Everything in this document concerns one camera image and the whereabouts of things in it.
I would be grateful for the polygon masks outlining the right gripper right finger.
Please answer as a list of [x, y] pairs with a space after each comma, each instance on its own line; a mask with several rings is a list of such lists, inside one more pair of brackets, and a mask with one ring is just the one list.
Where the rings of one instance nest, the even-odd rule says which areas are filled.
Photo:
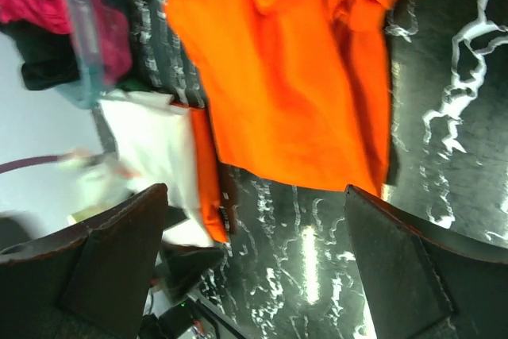
[[354, 186], [344, 213], [379, 338], [505, 338], [507, 250]]

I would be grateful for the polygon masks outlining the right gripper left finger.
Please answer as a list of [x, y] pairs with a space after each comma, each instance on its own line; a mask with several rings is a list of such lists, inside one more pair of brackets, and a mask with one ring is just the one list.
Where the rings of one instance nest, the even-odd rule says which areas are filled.
[[135, 338], [160, 247], [167, 188], [1, 253], [3, 338]]

